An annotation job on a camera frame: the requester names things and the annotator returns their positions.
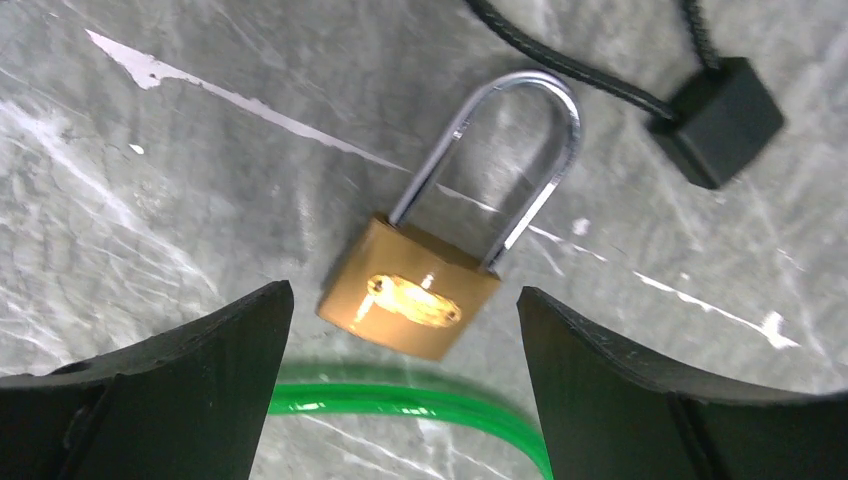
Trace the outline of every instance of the black cable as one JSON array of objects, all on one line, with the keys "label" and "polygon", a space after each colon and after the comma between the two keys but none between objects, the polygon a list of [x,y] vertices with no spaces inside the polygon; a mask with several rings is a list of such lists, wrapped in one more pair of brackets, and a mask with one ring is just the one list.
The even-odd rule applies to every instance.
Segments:
[{"label": "black cable", "polygon": [[[717,70],[718,55],[710,43],[697,0],[680,1],[701,64],[706,69]],[[497,36],[543,66],[618,97],[655,117],[669,121],[677,118],[671,106],[645,90],[536,41],[504,18],[487,0],[465,0],[465,3]]]}]

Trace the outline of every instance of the marble tabletop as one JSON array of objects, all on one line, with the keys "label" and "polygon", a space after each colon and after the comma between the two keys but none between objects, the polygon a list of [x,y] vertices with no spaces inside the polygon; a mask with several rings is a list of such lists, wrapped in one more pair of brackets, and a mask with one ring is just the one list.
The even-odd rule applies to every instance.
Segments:
[{"label": "marble tabletop", "polygon": [[[697,65],[674,0],[495,2],[538,39],[669,96]],[[464,97],[531,65],[460,0],[0,1],[0,374],[44,374],[276,279],[280,381],[464,384],[535,415],[514,307],[539,286],[666,355],[807,392],[848,386],[848,2],[704,0],[788,126],[719,192],[646,117],[571,82],[577,165],[440,364],[313,311]],[[412,221],[482,253],[530,190],[545,98],[487,103]],[[532,479],[505,443],[429,421],[269,418],[253,478]]]}]

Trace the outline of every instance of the green tube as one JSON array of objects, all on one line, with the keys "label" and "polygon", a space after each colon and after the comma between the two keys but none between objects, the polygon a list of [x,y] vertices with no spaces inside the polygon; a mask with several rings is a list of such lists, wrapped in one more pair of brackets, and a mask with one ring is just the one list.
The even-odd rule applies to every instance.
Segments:
[{"label": "green tube", "polygon": [[268,413],[397,415],[455,423],[511,443],[545,479],[554,478],[545,440],[535,428],[506,409],[461,395],[395,385],[287,384],[274,388]]}]

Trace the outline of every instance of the brass padlock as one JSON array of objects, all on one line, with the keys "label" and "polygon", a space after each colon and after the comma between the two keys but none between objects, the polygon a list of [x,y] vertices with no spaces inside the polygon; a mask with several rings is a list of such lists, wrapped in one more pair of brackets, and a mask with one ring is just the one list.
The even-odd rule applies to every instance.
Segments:
[{"label": "brass padlock", "polygon": [[[547,181],[538,185],[507,224],[483,260],[405,220],[436,181],[447,153],[462,138],[469,118],[493,92],[531,85],[552,93],[568,128]],[[371,342],[408,355],[440,360],[500,285],[495,264],[551,195],[573,164],[580,141],[580,115],[558,78],[527,70],[504,75],[465,102],[415,174],[394,210],[376,214],[318,305],[318,315]]]}]

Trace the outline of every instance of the padlock shackle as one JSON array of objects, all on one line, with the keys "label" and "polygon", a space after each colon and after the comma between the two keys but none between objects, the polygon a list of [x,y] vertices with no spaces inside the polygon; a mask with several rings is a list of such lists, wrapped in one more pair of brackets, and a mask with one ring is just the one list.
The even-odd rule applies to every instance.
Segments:
[{"label": "padlock shackle", "polygon": [[490,94],[502,90],[510,90],[521,85],[540,88],[553,94],[561,114],[568,121],[566,140],[562,143],[556,160],[549,167],[546,181],[536,186],[533,194],[519,211],[512,217],[506,228],[496,239],[494,245],[483,257],[480,269],[493,271],[495,265],[515,244],[518,237],[530,225],[530,221],[542,208],[542,205],[551,196],[554,189],[574,164],[580,145],[581,128],[580,112],[577,101],[571,89],[557,77],[539,70],[521,70],[496,78],[495,80],[478,88],[462,105],[462,108],[454,116],[448,128],[436,142],[436,146],[427,157],[424,165],[415,173],[412,182],[403,192],[400,201],[389,214],[389,224],[398,227],[406,221],[410,210],[418,203],[421,197],[435,183],[439,174],[447,165],[450,158],[449,153],[462,138],[468,125],[471,123],[471,115]]}]

